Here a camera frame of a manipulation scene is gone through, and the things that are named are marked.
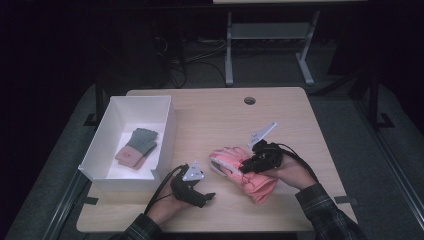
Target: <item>person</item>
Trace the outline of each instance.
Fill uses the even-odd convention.
[[[297,188],[296,198],[302,207],[306,218],[311,221],[315,231],[315,239],[367,239],[359,226],[351,220],[327,194],[323,186],[312,178],[309,172],[297,161],[284,155],[282,164],[277,169],[261,174],[275,177],[287,185]],[[170,182],[165,185],[157,201],[150,211],[140,214],[134,222],[113,240],[154,240],[158,239],[162,230],[160,225],[171,219],[179,211],[191,205],[177,200],[172,195]]]

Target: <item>folded cloth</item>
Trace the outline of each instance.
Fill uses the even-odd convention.
[[[278,179],[259,175],[254,172],[243,174],[239,167],[250,156],[240,147],[224,147],[209,155],[210,166],[218,174],[226,176],[239,186],[255,204],[264,203],[278,183]]]
[[[145,128],[137,128],[133,131],[131,139],[115,155],[118,163],[133,169],[140,169],[147,155],[156,147],[154,141],[157,132]]]

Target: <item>forearm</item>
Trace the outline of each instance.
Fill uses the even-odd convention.
[[[303,189],[296,198],[314,227],[315,239],[366,239],[359,226],[337,208],[321,184]]]
[[[159,225],[146,215],[140,214],[124,233],[114,236],[111,240],[155,240],[161,233]]]

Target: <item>pink garment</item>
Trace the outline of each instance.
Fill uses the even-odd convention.
[[[141,152],[130,146],[124,146],[121,150],[119,150],[115,158],[118,160],[119,164],[135,170],[140,169],[146,160]]]
[[[227,176],[230,181],[239,186],[255,204],[264,203],[278,183],[278,179],[259,175],[254,172],[243,174],[239,167],[250,156],[240,147],[224,147],[215,150],[210,155],[211,167],[217,173]]]

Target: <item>cable hole in table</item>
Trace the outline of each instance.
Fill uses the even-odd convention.
[[[253,105],[256,103],[256,99],[253,97],[246,97],[244,99],[244,103],[246,103],[247,105]]]

